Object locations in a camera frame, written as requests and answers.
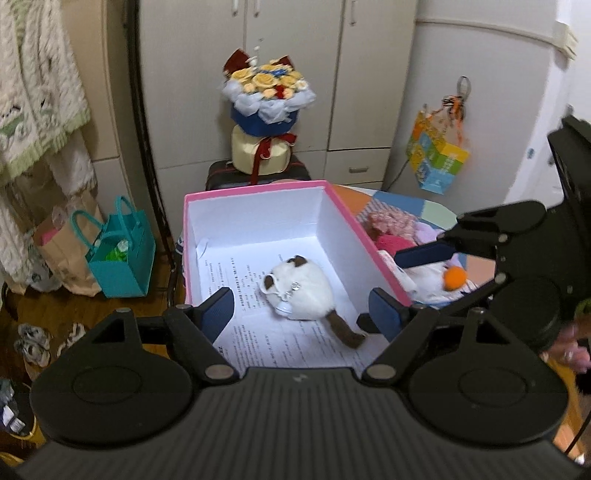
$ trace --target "artificial flower bouquet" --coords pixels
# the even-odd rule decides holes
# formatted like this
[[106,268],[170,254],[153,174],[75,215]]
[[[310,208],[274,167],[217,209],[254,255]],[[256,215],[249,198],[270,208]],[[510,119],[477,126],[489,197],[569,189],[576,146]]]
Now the artificial flower bouquet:
[[236,50],[223,68],[222,93],[232,102],[232,119],[253,137],[286,134],[298,111],[316,94],[289,57],[258,65],[258,57]]

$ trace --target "black suitcase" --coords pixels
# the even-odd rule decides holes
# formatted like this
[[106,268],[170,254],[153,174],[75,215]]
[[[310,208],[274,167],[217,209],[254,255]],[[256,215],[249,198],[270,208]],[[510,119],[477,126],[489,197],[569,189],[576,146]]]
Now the black suitcase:
[[[311,180],[310,173],[306,166],[297,159],[295,155],[291,156],[287,168],[281,173],[271,175],[260,175],[257,185],[265,185],[277,180]],[[245,187],[251,184],[251,175],[243,173],[236,168],[230,160],[217,161],[209,167],[206,190],[231,189],[234,187]]]

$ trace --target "white wardrobe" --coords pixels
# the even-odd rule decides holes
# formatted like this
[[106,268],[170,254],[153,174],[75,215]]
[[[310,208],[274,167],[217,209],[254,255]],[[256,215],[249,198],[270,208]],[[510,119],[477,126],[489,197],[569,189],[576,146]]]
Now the white wardrobe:
[[417,0],[142,0],[146,116],[173,235],[183,199],[230,159],[219,88],[237,48],[289,55],[317,102],[295,126],[313,179],[380,188],[407,77]]

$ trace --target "drawer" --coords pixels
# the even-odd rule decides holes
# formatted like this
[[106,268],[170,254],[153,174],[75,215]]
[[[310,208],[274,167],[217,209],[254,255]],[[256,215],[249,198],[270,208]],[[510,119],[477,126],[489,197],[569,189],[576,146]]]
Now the drawer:
[[324,178],[331,183],[341,185],[381,183],[389,155],[389,148],[328,152]]
[[382,188],[381,181],[370,181],[368,183],[353,183],[349,187],[359,187],[360,189],[380,190]]

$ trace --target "cat ear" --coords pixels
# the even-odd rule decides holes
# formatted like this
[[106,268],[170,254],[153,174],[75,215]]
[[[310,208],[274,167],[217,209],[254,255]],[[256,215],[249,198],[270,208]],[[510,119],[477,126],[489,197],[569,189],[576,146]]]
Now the cat ear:
[[271,288],[273,286],[273,284],[274,284],[273,277],[270,275],[267,275],[264,280],[265,289],[269,290],[269,288]]
[[296,255],[294,258],[290,258],[287,263],[293,263],[296,267],[301,267],[302,265],[308,263],[308,261],[304,257]]

